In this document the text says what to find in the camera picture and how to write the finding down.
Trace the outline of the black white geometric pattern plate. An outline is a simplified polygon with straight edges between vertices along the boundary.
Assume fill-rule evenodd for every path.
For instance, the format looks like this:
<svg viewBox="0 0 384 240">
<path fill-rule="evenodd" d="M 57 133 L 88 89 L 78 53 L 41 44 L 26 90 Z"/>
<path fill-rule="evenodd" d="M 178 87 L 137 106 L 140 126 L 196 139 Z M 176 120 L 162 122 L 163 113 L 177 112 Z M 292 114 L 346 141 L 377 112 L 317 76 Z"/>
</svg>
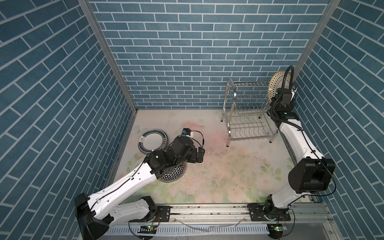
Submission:
<svg viewBox="0 0 384 240">
<path fill-rule="evenodd" d="M 164 183 L 175 182 L 185 174 L 186 170 L 187 170 L 187 163 L 184 163 L 178 167 L 175 167 L 170 173 L 160 177 L 159 181 Z"/>
</svg>

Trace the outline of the yellow rimmed plate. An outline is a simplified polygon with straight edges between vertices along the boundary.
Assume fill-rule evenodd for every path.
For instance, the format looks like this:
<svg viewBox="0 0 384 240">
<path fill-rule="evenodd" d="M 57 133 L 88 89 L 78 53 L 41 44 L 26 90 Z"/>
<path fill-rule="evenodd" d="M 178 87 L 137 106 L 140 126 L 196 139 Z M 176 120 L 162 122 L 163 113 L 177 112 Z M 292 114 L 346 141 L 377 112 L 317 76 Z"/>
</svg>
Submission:
<svg viewBox="0 0 384 240">
<path fill-rule="evenodd" d="M 270 79 L 267 91 L 267 100 L 270 104 L 273 98 L 278 98 L 282 94 L 282 83 L 284 79 L 285 71 L 276 72 Z"/>
</svg>

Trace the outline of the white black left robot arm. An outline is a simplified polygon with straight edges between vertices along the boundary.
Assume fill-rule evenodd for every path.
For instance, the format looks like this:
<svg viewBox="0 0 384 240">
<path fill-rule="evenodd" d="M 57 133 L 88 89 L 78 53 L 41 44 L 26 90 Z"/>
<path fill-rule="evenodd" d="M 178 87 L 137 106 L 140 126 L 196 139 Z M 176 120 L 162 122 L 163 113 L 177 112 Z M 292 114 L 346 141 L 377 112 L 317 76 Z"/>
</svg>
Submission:
<svg viewBox="0 0 384 240">
<path fill-rule="evenodd" d="M 81 193 L 74 199 L 76 219 L 84 240 L 97 240 L 109 228 L 132 220 L 149 222 L 155 218 L 157 205 L 150 196 L 130 204 L 122 201 L 139 189 L 155 182 L 184 163 L 202 163 L 202 147 L 168 148 L 146 155 L 143 162 L 125 177 L 91 195 Z"/>
</svg>

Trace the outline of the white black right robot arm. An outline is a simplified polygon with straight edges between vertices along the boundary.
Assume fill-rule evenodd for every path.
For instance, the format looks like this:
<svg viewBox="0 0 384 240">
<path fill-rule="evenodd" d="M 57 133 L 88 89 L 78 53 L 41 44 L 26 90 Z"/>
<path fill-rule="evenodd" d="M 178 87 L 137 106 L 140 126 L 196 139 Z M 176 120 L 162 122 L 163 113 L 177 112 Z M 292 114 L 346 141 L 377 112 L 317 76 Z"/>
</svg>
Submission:
<svg viewBox="0 0 384 240">
<path fill-rule="evenodd" d="M 299 116 L 293 111 L 295 91 L 279 88 L 267 111 L 277 130 L 291 149 L 295 166 L 288 174 L 288 183 L 269 195 L 264 204 L 249 204 L 253 222 L 289 220 L 289 207 L 307 196 L 322 197 L 336 168 L 334 160 L 327 159 L 309 140 Z"/>
</svg>

